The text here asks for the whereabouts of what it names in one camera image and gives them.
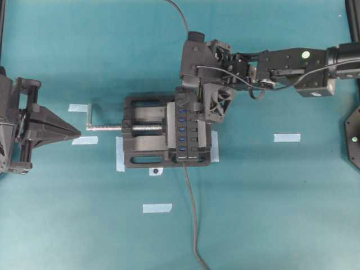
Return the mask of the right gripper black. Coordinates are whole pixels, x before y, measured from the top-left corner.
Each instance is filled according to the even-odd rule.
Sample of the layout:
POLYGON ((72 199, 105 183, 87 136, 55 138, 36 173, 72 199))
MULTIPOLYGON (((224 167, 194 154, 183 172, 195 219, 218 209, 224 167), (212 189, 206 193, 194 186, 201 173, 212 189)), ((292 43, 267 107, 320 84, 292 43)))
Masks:
MULTIPOLYGON (((214 55, 218 63, 218 68, 250 83, 249 58, 241 53, 231 53, 231 46, 219 40, 205 42, 214 55)), ((228 86, 236 89, 247 88, 241 80, 229 75, 223 71, 220 73, 221 81, 228 86)), ((235 98, 236 91, 233 88, 215 83, 206 83, 202 85, 199 81, 197 89, 196 111, 203 112, 203 119, 206 122, 223 122, 225 114, 230 103, 235 98)))

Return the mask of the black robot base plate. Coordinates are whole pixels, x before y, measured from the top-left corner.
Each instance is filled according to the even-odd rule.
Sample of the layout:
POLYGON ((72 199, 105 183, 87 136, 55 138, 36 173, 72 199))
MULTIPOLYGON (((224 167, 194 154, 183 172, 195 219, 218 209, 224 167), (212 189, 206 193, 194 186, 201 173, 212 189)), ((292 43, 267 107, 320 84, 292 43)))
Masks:
POLYGON ((352 114, 345 121, 345 136, 348 158, 350 162, 359 169, 359 106, 352 112, 352 114))

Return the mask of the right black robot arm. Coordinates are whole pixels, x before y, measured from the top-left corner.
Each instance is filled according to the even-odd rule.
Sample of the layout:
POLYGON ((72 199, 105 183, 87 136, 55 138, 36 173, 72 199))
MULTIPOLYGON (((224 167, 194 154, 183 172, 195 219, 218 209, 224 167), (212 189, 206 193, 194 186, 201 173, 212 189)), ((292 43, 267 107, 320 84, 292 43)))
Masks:
POLYGON ((183 48, 182 76, 197 79, 204 120, 222 122, 238 91, 253 100, 289 88, 303 97, 334 95, 338 79, 359 78, 359 43, 234 53, 218 40, 189 39, 183 48))

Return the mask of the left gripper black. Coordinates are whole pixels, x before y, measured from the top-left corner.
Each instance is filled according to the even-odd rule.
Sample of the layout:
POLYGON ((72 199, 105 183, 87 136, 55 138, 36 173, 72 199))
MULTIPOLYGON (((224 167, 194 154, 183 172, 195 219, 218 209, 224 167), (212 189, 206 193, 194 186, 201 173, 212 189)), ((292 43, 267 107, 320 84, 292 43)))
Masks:
POLYGON ((11 80, 1 67, 1 173, 26 174, 32 168, 32 147, 81 136, 74 126, 37 104, 40 87, 37 80, 11 80), (27 120, 31 130, 44 132, 24 135, 27 120))

